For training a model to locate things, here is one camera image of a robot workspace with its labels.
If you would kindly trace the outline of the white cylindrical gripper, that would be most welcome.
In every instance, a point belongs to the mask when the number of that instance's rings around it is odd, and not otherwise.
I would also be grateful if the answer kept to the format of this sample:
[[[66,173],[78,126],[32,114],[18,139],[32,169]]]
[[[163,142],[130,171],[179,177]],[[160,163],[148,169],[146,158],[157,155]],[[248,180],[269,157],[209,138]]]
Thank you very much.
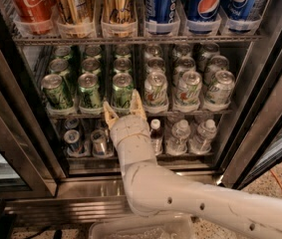
[[[110,128],[110,136],[115,147],[134,135],[149,137],[149,126],[146,114],[142,106],[141,96],[137,90],[133,90],[130,104],[130,114],[119,118],[107,101],[103,102],[105,121]]]

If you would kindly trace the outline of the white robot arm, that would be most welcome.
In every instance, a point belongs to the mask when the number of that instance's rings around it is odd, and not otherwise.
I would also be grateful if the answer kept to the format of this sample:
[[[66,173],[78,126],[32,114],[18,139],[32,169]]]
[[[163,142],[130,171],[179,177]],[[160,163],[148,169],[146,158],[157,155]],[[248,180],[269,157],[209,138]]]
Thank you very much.
[[[188,213],[253,239],[282,239],[282,199],[191,181],[157,164],[138,91],[126,116],[103,108],[133,213]]]

